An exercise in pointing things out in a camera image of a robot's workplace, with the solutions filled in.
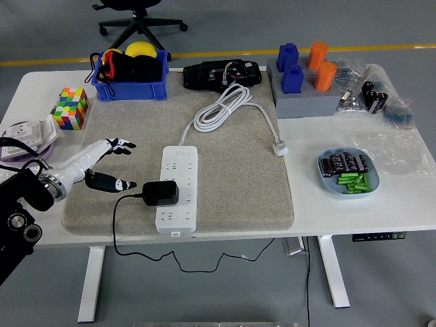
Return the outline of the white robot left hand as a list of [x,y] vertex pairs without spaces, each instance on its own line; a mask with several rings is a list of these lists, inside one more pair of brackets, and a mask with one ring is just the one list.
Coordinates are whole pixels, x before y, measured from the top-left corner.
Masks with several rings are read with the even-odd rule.
[[136,145],[121,138],[106,138],[86,146],[81,152],[69,158],[65,163],[48,172],[54,185],[54,199],[65,199],[72,185],[80,181],[98,191],[118,193],[137,187],[133,181],[124,181],[108,174],[92,171],[94,165],[111,153],[130,155]]

